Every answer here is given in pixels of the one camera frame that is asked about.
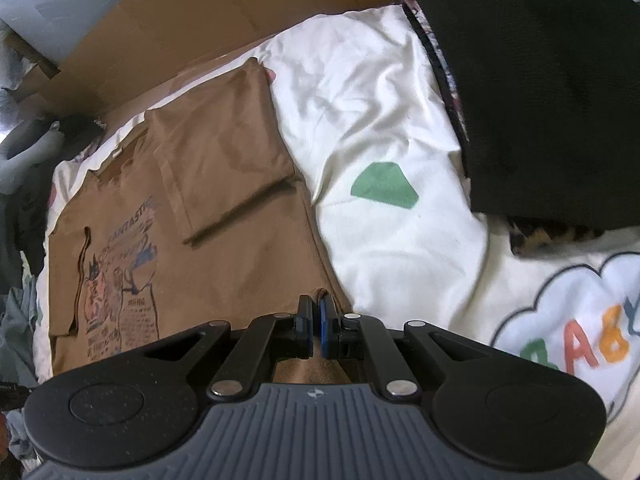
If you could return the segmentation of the grey neck pillow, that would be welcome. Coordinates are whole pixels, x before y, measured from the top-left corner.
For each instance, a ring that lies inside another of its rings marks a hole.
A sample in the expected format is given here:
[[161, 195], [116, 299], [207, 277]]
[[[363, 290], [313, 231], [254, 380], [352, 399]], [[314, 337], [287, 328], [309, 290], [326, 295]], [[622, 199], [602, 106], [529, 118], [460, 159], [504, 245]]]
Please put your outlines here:
[[60, 154], [65, 134], [59, 122], [25, 120], [1, 141], [1, 194], [13, 194], [32, 168]]

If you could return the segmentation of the dark grey pillow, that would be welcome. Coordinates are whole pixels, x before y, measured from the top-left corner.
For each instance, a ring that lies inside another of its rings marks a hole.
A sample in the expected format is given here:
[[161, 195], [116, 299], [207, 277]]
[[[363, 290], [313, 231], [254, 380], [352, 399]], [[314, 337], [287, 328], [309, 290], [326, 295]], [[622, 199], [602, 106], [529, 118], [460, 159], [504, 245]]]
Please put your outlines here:
[[1, 194], [2, 294], [12, 287], [22, 286], [23, 259], [27, 260], [33, 274], [39, 274], [43, 268], [43, 240], [56, 166], [79, 155], [103, 134], [103, 128], [97, 122], [81, 114], [40, 119], [59, 122], [65, 141], [60, 154], [29, 170], [23, 184], [13, 194]]

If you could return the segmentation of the brown t-shirt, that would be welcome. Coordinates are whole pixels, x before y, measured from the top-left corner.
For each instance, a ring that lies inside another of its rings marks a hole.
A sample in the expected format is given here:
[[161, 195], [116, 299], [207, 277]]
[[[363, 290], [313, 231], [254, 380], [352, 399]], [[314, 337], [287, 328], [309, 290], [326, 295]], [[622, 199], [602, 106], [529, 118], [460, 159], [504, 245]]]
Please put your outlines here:
[[254, 58], [149, 110], [89, 171], [49, 238], [52, 370], [300, 296], [350, 302]]

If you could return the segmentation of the black folded garment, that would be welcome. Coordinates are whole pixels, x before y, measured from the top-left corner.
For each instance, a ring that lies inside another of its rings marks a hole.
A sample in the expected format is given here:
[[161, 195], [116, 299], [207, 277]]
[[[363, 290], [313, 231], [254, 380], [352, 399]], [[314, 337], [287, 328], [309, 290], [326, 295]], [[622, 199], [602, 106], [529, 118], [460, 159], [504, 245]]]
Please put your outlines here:
[[639, 222], [639, 0], [401, 0], [482, 214]]

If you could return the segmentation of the brown cardboard sheet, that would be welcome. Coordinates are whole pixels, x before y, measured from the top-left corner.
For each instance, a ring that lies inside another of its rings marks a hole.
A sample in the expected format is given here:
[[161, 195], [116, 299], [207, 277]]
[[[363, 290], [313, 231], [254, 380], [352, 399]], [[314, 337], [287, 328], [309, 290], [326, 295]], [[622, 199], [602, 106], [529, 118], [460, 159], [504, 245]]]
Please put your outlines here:
[[167, 96], [205, 63], [238, 55], [316, 14], [392, 0], [120, 0], [51, 78], [23, 93], [17, 116], [84, 114], [110, 128]]

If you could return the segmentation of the leopard print cloth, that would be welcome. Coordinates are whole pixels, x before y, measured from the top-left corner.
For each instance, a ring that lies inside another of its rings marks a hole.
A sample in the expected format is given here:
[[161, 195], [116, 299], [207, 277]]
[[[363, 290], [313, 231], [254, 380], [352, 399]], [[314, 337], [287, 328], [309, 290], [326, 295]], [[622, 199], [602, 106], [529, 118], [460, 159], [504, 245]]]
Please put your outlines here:
[[572, 226], [558, 220], [536, 220], [508, 217], [509, 242], [513, 255], [530, 256], [549, 247], [596, 240], [601, 229]]

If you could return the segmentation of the cream cartoon print blanket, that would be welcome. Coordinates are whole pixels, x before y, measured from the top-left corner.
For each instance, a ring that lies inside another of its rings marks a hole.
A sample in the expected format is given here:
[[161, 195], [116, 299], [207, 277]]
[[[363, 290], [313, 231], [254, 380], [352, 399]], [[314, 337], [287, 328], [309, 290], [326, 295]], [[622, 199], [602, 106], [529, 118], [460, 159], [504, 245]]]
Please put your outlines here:
[[51, 378], [49, 238], [89, 171], [124, 148], [149, 110], [250, 58], [271, 77], [282, 140], [302, 173], [350, 310], [390, 328], [423, 320], [577, 377], [597, 391], [605, 432], [591, 463], [639, 474], [639, 232], [513, 255], [506, 221], [476, 214], [462, 151], [423, 44], [399, 6], [318, 15], [170, 89], [84, 162], [54, 173], [43, 324], [35, 366]]

